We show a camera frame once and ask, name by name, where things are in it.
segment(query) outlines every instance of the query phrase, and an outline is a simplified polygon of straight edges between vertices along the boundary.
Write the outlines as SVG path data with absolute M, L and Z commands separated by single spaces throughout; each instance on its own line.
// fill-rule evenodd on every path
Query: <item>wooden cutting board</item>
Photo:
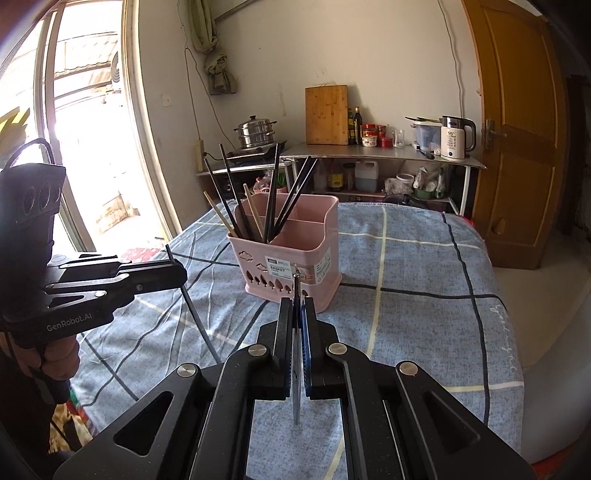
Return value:
M 306 143 L 348 145 L 347 86 L 306 89 Z

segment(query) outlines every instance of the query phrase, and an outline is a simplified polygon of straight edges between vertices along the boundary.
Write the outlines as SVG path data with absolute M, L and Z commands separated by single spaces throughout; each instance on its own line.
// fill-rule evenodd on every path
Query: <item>utensil holder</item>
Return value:
M 277 193 L 276 214 L 287 197 L 286 193 Z M 267 193 L 252 196 L 263 223 L 267 200 Z M 281 232 L 269 244 L 228 236 L 246 281 L 245 290 L 279 303 L 282 297 L 292 296 L 293 274 L 299 271 L 302 296 L 314 298 L 317 312 L 326 310 L 342 277 L 338 205 L 339 200 L 333 196 L 302 194 Z M 260 240 L 248 202 L 243 200 L 242 206 L 256 239 Z M 234 216 L 240 230 L 245 231 L 238 207 Z

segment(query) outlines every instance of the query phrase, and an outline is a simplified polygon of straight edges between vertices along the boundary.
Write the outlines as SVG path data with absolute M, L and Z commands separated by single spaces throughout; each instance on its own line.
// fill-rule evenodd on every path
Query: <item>electric kettle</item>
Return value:
M 476 124 L 467 118 L 443 115 L 441 118 L 441 156 L 463 160 L 466 153 L 476 148 Z M 466 146 L 466 127 L 472 130 L 472 142 Z

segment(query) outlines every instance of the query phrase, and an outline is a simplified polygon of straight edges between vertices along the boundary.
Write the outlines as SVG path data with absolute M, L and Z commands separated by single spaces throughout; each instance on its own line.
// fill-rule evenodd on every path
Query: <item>black chopstick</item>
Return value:
M 232 189 L 232 193 L 234 194 L 234 198 L 238 204 L 238 211 L 240 212 L 240 216 L 242 217 L 242 221 L 244 222 L 244 228 L 246 229 L 247 240 L 253 240 L 254 237 L 252 236 L 252 229 L 251 224 L 248 222 L 248 218 L 246 218 L 246 213 L 244 212 L 244 207 L 242 206 L 241 200 L 238 198 L 236 194 L 236 189 L 234 188 L 234 181 L 232 180 L 232 173 L 230 172 L 230 165 L 228 164 L 228 158 L 226 156 L 226 152 L 223 149 L 223 145 L 220 144 L 220 150 L 222 152 L 222 158 L 224 165 L 226 166 L 226 171 L 228 172 L 228 180 L 230 182 L 230 188 Z
M 279 154 L 281 150 L 279 143 L 275 147 L 275 164 L 271 173 L 271 185 L 269 186 L 269 198 L 267 199 L 267 212 L 265 214 L 265 229 L 262 237 L 264 244 L 273 240 L 273 230 L 275 229 L 275 202 L 277 199 L 277 176 L 279 174 Z
M 300 198 L 302 191 L 304 190 L 304 188 L 306 188 L 307 183 L 310 181 L 310 178 L 312 177 L 312 172 L 314 171 L 314 167 L 316 166 L 317 163 L 318 163 L 318 158 L 314 160 L 314 163 L 312 164 L 312 166 L 309 168 L 308 172 L 306 173 L 306 176 L 301 183 L 301 187 L 298 189 L 297 193 L 294 196 L 294 199 L 292 200 L 289 207 L 285 211 L 285 215 L 283 216 L 283 218 L 277 219 L 277 225 L 275 226 L 275 232 L 274 232 L 275 236 L 279 235 L 279 233 L 281 232 L 281 229 L 285 225 L 287 218 L 289 217 L 291 211 L 293 210 L 298 199 Z
M 207 157 L 204 156 L 203 159 L 205 160 L 205 165 L 207 166 L 207 170 L 209 171 L 209 174 L 212 177 L 213 186 L 215 186 L 215 188 L 216 188 L 217 196 L 220 197 L 220 200 L 222 201 L 224 208 L 226 209 L 226 213 L 228 214 L 228 217 L 229 217 L 230 221 L 232 222 L 232 227 L 234 228 L 234 232 L 237 234 L 238 238 L 244 238 L 242 236 L 242 232 L 238 228 L 238 224 L 236 223 L 236 219 L 234 218 L 234 216 L 232 215 L 232 212 L 230 211 L 230 207 L 228 206 L 228 203 L 224 199 L 222 192 L 220 192 L 220 188 L 217 186 L 216 179 L 213 176 L 213 171 L 212 171 L 212 168 L 209 166 L 209 162 L 207 161 Z
M 285 200 L 285 203 L 283 204 L 283 207 L 279 211 L 279 215 L 277 216 L 277 223 L 279 223 L 279 221 L 283 218 L 283 216 L 285 215 L 285 212 L 289 208 L 290 202 L 292 201 L 294 195 L 296 194 L 297 187 L 300 185 L 300 180 L 303 180 L 303 178 L 306 176 L 307 169 L 311 165 L 310 160 L 311 160 L 311 157 L 308 155 L 308 158 L 306 158 L 306 161 L 302 165 L 302 168 L 300 170 L 300 173 L 298 173 L 298 176 L 295 179 L 293 186 L 291 187 L 291 190 L 290 190 L 289 195 L 287 196 L 287 198 Z M 277 236 L 277 233 L 276 232 L 273 232 L 272 237 L 275 238 L 276 236 Z

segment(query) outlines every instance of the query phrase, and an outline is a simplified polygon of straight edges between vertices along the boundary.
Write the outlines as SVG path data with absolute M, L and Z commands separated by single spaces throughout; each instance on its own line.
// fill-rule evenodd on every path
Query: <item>pink utensil holder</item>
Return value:
M 276 215 L 287 196 L 277 193 Z M 263 226 L 267 200 L 267 193 L 252 197 Z M 248 202 L 243 200 L 242 205 L 253 233 L 260 239 Z M 342 277 L 339 272 L 338 205 L 336 197 L 303 194 L 279 235 L 269 244 L 228 236 L 246 281 L 245 290 L 279 303 L 282 297 L 292 296 L 293 274 L 297 269 L 301 274 L 302 295 L 314 298 L 316 312 L 326 310 Z M 234 217 L 244 232 L 238 207 L 234 208 Z

